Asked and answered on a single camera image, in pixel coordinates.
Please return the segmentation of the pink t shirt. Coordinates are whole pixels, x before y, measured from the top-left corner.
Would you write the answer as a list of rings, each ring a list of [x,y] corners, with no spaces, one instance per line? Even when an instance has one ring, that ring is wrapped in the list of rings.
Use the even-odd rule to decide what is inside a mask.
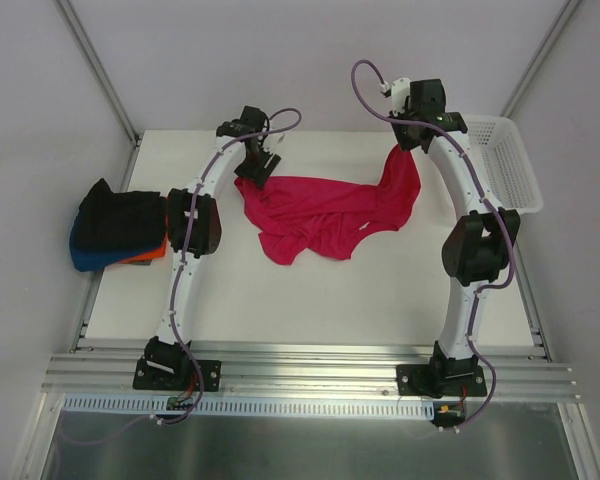
[[[263,188],[241,178],[234,185],[246,218],[260,230],[264,254],[283,266],[305,250],[349,260],[368,236],[404,227],[421,190],[413,155],[398,146],[389,152],[377,184],[275,176]]]

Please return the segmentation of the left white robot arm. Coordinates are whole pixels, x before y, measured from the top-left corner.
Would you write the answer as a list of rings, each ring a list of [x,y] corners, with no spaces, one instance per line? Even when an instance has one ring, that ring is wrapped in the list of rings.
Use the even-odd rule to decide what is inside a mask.
[[[193,317],[205,263],[216,252],[222,235],[217,200],[232,177],[263,188],[280,162],[265,145],[270,118],[246,106],[239,118],[216,129],[208,163],[183,189],[167,196],[167,236],[173,249],[171,288],[156,335],[145,347],[144,359],[168,388],[183,386],[193,368],[190,342]]]

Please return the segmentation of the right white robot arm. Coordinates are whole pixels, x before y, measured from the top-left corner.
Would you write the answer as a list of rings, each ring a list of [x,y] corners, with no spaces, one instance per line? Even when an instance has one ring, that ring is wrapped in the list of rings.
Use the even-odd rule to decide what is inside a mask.
[[[450,278],[445,323],[425,366],[413,369],[408,384],[433,398],[471,389],[481,375],[475,338],[489,291],[498,288],[503,269],[512,270],[512,247],[520,216],[491,194],[470,158],[468,127],[462,115],[446,109],[438,79],[400,78],[387,86],[389,117],[399,147],[421,149],[447,188],[456,224],[442,247]]]

